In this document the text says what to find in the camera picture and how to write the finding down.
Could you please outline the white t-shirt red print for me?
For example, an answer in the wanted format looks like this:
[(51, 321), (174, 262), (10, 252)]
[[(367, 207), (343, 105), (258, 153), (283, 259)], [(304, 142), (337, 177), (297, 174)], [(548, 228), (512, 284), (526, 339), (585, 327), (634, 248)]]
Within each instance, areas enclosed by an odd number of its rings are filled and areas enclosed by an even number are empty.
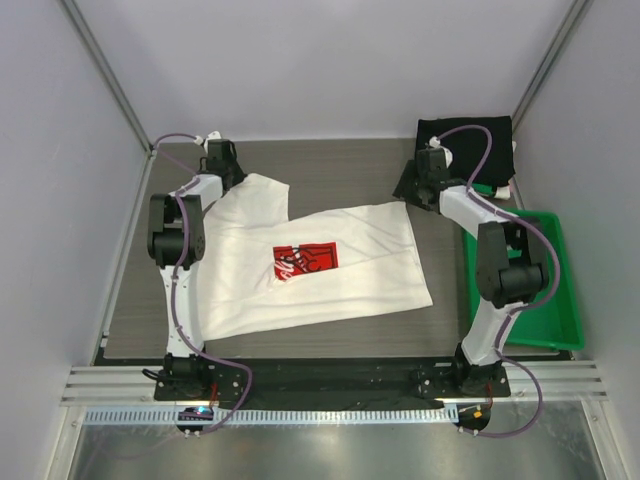
[(430, 307), (406, 206), (291, 220), (289, 187), (251, 174), (204, 217), (197, 300), (205, 340)]

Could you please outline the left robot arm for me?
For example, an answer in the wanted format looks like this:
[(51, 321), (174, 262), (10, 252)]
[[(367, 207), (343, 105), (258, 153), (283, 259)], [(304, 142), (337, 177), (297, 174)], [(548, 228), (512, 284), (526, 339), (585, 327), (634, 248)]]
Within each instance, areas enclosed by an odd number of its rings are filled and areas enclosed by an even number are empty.
[(157, 400), (202, 399), (214, 388), (197, 300), (198, 269), (206, 249), (204, 216), (246, 177), (231, 140), (217, 131), (189, 138), (203, 151), (198, 168), (188, 170), (192, 178), (149, 201), (147, 251), (162, 278), (168, 315), (162, 368), (147, 374), (156, 383)]

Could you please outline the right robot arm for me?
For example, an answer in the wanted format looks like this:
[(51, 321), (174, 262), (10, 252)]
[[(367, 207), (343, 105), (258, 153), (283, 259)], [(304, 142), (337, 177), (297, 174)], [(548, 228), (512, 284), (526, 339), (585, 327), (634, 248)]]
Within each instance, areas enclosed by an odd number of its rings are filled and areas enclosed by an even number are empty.
[(546, 238), (536, 224), (485, 201), (452, 177), (448, 156), (443, 147), (418, 151), (407, 161), (393, 195), (453, 221), (476, 240), (480, 302), (456, 347), (449, 378), (460, 394), (479, 396), (498, 377), (513, 323), (549, 284)]

